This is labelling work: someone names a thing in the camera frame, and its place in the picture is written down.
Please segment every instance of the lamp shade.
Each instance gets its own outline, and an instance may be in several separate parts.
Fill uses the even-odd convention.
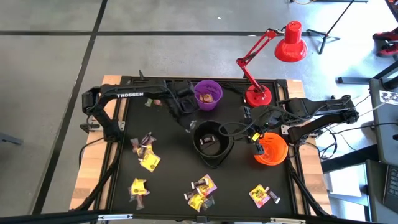
[[[275,57],[283,62],[298,62],[307,56],[307,45],[301,39],[302,25],[299,21],[287,24],[285,37],[275,48]]]

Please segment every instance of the red desk lamp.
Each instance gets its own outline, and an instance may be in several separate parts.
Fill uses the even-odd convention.
[[[302,25],[299,21],[292,21],[287,24],[285,38],[275,48],[275,56],[283,62],[298,62],[307,56],[307,45],[301,39]],[[263,85],[259,85],[256,79],[249,73],[246,66],[264,48],[266,44],[280,31],[268,29],[265,34],[254,44],[253,48],[243,58],[236,59],[236,63],[243,70],[246,78],[252,85],[246,90],[246,101],[250,106],[268,105],[271,102],[271,91]]]

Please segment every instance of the wooden table edge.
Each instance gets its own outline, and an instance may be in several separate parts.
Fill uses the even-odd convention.
[[[105,75],[102,84],[110,84],[110,85],[120,84],[121,78],[122,78],[121,75]],[[305,97],[304,87],[301,80],[287,80],[287,90],[289,92],[290,98]],[[279,87],[279,95],[281,100],[283,100],[284,93],[281,87]],[[118,114],[118,119],[120,121],[122,121],[123,119],[125,105],[126,105],[126,99],[123,99],[121,101],[120,110]],[[109,117],[113,116],[113,113],[115,111],[115,106],[116,106],[116,100],[110,101],[105,106],[105,111],[107,112]],[[103,136],[102,132],[89,133],[87,142],[92,142],[96,139],[99,139],[102,136]],[[312,138],[308,139],[308,141],[311,143],[315,143],[315,140]],[[118,145],[117,143],[112,143],[108,166],[113,160],[117,145]],[[104,160],[105,149],[106,149],[106,142],[104,141],[99,141],[96,144],[90,145],[85,149],[83,158],[81,160],[79,173],[76,179],[76,184],[73,191],[72,199],[70,202],[70,209],[76,208],[81,203],[83,203],[84,199],[90,194],[90,192],[94,189],[95,185],[98,183],[100,179],[101,167]],[[318,158],[318,151],[312,146],[304,145],[301,146],[300,148],[300,155],[301,155],[301,162],[302,162],[306,186],[313,194],[315,200],[317,200],[317,202],[322,206],[322,208],[328,213],[331,213],[328,193],[326,191],[326,185],[323,180],[322,167]],[[106,199],[108,196],[108,190],[109,190],[109,180],[107,181],[102,191],[99,208],[105,208]],[[300,214],[304,214],[300,189],[297,187],[296,184],[295,184],[295,194],[296,194],[298,212]]]

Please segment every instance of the lamp base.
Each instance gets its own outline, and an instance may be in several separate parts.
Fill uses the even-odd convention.
[[[249,88],[246,90],[246,101],[250,106],[257,107],[261,105],[268,105],[271,102],[271,91],[263,85],[261,85],[261,87],[264,89],[263,93],[258,93],[256,87],[253,85],[249,86]]]

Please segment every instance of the concrete floor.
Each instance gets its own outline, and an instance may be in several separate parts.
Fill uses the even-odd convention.
[[[101,0],[3,0],[0,30],[93,29]],[[264,31],[291,20],[304,29],[327,31],[347,3],[315,2],[307,6],[285,0],[108,1],[101,31],[205,30]],[[301,79],[307,97],[367,95],[367,86],[337,85],[339,76],[372,77],[390,65],[379,58],[372,34],[397,25],[383,0],[354,3],[317,54],[320,39],[305,37],[308,57],[283,63],[273,56],[276,38],[249,66],[256,78]],[[0,36],[0,131],[24,140],[22,146],[0,144],[0,216],[28,213],[38,179],[52,147],[89,37]],[[258,37],[97,37],[80,93],[100,85],[103,75],[242,77],[235,64]],[[78,151],[86,141],[79,129],[85,120],[78,97],[44,212],[69,206],[78,172]],[[356,147],[371,144],[361,134]]]

